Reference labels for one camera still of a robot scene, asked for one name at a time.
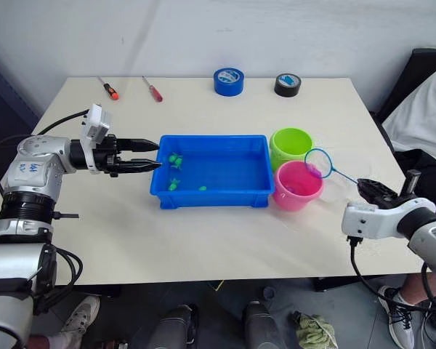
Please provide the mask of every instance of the black tape roll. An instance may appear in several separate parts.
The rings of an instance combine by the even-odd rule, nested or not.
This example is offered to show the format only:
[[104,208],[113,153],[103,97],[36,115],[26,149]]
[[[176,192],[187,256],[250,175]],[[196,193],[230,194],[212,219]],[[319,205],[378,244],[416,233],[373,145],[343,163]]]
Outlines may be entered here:
[[283,97],[293,97],[299,93],[302,80],[294,74],[284,73],[276,76],[275,92]]

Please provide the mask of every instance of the green bucket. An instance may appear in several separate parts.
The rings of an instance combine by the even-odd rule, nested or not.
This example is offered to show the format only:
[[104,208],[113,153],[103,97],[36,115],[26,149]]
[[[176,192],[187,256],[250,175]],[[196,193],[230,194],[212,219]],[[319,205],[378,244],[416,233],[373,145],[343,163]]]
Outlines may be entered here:
[[288,127],[276,131],[270,139],[271,169],[276,171],[287,161],[304,161],[306,152],[312,148],[311,136],[301,129]]

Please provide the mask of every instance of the blue tape roll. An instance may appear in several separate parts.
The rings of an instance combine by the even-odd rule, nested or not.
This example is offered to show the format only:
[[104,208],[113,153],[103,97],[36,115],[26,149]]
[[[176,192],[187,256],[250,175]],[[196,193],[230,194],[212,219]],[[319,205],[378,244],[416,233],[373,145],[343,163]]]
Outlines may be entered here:
[[221,96],[239,95],[244,88],[244,74],[235,68],[223,68],[213,74],[215,91]]

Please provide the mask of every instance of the white shirt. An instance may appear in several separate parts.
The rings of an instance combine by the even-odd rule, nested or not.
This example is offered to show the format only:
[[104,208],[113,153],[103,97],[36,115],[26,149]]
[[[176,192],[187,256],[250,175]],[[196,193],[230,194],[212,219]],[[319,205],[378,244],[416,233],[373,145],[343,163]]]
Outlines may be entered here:
[[436,159],[436,72],[383,123],[396,151],[422,149]]

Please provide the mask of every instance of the screwdriver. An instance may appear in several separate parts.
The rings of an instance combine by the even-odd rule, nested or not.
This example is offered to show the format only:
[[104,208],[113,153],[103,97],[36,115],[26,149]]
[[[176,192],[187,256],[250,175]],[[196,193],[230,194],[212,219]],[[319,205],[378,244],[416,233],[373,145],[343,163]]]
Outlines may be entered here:
[[97,77],[97,79],[100,80],[100,82],[101,82],[102,85],[103,85],[103,88],[108,92],[108,94],[110,95],[110,98],[111,98],[112,100],[117,100],[117,99],[119,98],[118,93],[115,91],[114,88],[112,88],[112,86],[110,86],[110,84],[104,82],[104,81],[102,80],[102,78],[99,77],[99,76]]
[[161,102],[163,100],[163,97],[160,95],[160,92],[152,84],[150,84],[150,82],[148,82],[145,76],[142,77],[142,80],[144,80],[145,83],[147,84],[153,99],[156,100],[157,102]]

